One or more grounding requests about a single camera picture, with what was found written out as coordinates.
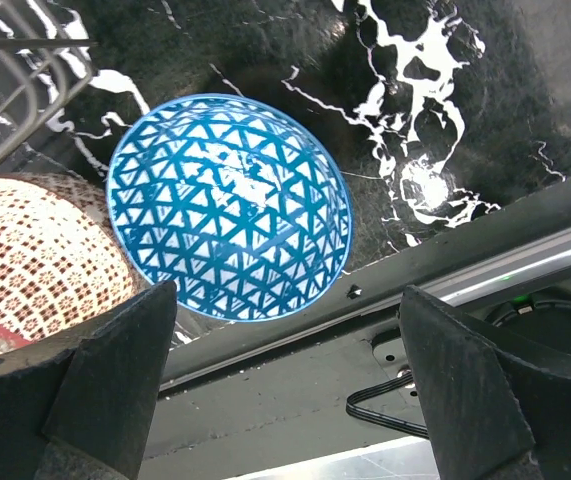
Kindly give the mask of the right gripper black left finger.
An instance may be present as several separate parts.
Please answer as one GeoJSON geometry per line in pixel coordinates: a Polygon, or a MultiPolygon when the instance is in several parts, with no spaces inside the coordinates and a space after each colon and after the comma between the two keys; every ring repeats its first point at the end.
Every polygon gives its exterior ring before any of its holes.
{"type": "Polygon", "coordinates": [[[0,355],[0,479],[135,479],[177,312],[156,284],[0,355]]]}

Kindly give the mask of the brown floral-pattern bowl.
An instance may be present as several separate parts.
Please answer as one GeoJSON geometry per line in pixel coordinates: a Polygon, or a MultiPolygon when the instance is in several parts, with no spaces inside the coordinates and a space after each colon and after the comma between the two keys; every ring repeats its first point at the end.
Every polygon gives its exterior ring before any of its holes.
{"type": "Polygon", "coordinates": [[[36,341],[146,289],[102,189],[63,174],[0,176],[0,325],[36,341]]]}

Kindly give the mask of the blue triangle-pattern bowl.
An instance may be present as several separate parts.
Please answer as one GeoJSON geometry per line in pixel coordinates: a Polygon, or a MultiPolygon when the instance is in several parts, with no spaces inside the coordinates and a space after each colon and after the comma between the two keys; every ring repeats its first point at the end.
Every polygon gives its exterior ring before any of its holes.
{"type": "Polygon", "coordinates": [[[353,212],[327,149],[245,97],[197,94],[156,107],[121,138],[106,180],[116,237],[141,276],[180,306],[263,322],[318,301],[349,258],[353,212]]]}

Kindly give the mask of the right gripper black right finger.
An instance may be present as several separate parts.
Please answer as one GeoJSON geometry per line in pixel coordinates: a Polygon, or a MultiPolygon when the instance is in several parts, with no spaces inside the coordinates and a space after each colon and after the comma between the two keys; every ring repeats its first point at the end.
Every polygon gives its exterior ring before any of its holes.
{"type": "Polygon", "coordinates": [[[495,326],[409,287],[400,330],[442,478],[571,479],[571,310],[495,326]]]}

